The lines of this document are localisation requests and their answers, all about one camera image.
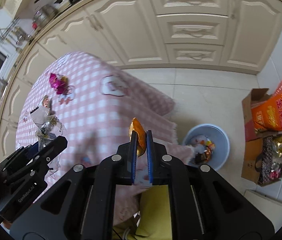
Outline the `clear silver plastic wrapper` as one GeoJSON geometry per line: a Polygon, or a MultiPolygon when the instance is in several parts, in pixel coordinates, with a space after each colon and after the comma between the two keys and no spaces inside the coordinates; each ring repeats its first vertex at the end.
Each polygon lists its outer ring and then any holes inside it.
{"type": "Polygon", "coordinates": [[[42,150],[58,136],[64,135],[64,125],[56,115],[50,114],[50,109],[37,106],[30,112],[30,116],[37,126],[35,136],[38,139],[38,150],[42,150]]]}

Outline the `orange snack wrapper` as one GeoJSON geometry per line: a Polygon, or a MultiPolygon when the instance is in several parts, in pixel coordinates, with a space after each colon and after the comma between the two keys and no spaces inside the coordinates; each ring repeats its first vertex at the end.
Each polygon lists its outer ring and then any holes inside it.
{"type": "Polygon", "coordinates": [[[136,146],[136,155],[141,157],[146,151],[146,132],[137,118],[133,118],[129,126],[129,137],[132,137],[132,132],[137,133],[138,140],[136,146]]]}

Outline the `light blue trash bin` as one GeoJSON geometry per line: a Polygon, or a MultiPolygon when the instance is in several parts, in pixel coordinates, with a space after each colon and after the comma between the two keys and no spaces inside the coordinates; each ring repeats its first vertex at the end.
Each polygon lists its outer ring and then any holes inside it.
{"type": "Polygon", "coordinates": [[[190,166],[207,164],[218,171],[230,154],[230,142],[223,129],[213,124],[193,127],[182,142],[190,150],[185,163],[190,166]]]}

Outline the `yellow cloth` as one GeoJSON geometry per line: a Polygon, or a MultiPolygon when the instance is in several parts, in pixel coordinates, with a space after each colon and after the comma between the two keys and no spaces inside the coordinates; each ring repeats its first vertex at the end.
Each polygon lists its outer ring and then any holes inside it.
{"type": "Polygon", "coordinates": [[[166,185],[143,192],[140,218],[131,217],[113,227],[112,239],[172,239],[169,192],[166,185]]]}

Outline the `red white small wrapper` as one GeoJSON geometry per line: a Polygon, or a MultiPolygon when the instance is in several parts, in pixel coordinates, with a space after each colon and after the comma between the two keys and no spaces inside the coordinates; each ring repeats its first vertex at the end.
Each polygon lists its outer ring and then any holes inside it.
{"type": "Polygon", "coordinates": [[[45,95],[44,98],[42,99],[41,105],[46,108],[49,107],[49,97],[47,95],[45,95]]]}

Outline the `magenta candy wrapper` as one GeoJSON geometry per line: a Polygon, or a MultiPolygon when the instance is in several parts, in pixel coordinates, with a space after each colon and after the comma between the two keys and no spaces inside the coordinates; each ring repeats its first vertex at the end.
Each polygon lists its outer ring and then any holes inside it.
{"type": "Polygon", "coordinates": [[[68,87],[68,78],[64,75],[51,73],[49,77],[50,86],[57,95],[63,94],[68,87]]]}

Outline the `pink checkered tablecloth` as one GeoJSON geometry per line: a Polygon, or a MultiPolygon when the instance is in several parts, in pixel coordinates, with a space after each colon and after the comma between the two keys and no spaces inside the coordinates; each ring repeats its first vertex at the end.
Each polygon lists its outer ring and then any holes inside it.
{"type": "Polygon", "coordinates": [[[166,116],[175,103],[169,96],[123,70],[84,52],[68,53],[46,68],[34,83],[19,118],[16,147],[36,142],[36,125],[30,111],[47,95],[52,110],[65,127],[67,148],[59,155],[61,167],[46,181],[52,186],[76,164],[99,164],[129,142],[128,130],[137,118],[153,140],[166,147],[168,154],[183,162],[190,155],[177,142],[176,124],[166,116]],[[68,78],[68,87],[57,95],[50,86],[51,73],[68,78]]]}

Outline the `brown cardboard box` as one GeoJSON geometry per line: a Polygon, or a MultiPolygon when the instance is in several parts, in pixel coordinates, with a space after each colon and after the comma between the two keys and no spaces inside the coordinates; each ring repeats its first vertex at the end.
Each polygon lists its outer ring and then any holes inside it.
{"type": "Polygon", "coordinates": [[[268,131],[258,133],[253,125],[251,106],[254,103],[262,102],[271,95],[267,93],[267,88],[254,88],[248,96],[242,100],[242,109],[244,114],[245,128],[245,153],[242,164],[241,177],[257,184],[259,178],[258,172],[255,171],[254,165],[257,156],[262,151],[262,139],[264,137],[278,135],[278,131],[268,131]]]}

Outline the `black patterned gift bag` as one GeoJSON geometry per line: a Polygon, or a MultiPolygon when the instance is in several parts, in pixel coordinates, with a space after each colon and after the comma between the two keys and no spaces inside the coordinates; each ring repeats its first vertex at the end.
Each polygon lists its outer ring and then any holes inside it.
{"type": "Polygon", "coordinates": [[[257,185],[267,186],[282,178],[282,134],[264,137],[262,151],[254,165],[259,178],[257,185]]]}

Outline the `orange rice bag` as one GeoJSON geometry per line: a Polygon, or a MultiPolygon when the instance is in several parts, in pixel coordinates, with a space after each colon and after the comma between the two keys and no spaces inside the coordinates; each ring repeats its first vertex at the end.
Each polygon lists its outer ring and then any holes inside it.
{"type": "Polygon", "coordinates": [[[251,113],[258,133],[282,131],[282,80],[268,99],[252,104],[251,113]]]}

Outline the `hanging utensil rack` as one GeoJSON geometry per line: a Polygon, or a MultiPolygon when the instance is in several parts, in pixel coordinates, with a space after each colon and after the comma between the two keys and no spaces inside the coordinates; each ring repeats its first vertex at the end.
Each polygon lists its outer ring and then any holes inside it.
{"type": "Polygon", "coordinates": [[[21,46],[24,42],[30,42],[33,36],[28,34],[20,25],[20,18],[13,19],[6,28],[0,28],[0,43],[8,42],[21,46]]]}

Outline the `steel steamer pot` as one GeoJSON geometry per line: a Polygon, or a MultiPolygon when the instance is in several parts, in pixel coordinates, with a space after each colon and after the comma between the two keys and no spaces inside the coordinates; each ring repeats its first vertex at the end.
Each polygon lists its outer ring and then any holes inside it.
{"type": "Polygon", "coordinates": [[[58,15],[58,10],[52,5],[42,6],[33,16],[33,29],[46,26],[54,17],[58,15]]]}

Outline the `cream lower cabinets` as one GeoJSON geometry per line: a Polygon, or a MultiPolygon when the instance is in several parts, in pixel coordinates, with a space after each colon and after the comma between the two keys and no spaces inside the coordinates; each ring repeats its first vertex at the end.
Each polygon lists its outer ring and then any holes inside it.
{"type": "Polygon", "coordinates": [[[0,162],[16,146],[21,109],[38,77],[85,51],[124,68],[208,68],[257,74],[282,31],[282,0],[80,0],[34,33],[0,101],[0,162]]]}

